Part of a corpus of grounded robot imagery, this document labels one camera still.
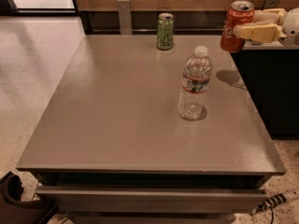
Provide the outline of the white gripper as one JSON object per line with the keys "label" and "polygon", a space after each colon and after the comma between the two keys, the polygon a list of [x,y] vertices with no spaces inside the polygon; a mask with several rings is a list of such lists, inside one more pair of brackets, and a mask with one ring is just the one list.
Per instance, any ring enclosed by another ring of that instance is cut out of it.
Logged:
{"label": "white gripper", "polygon": [[287,14],[284,8],[255,10],[252,21],[236,25],[234,35],[255,42],[279,41],[283,46],[299,46],[299,7]]}

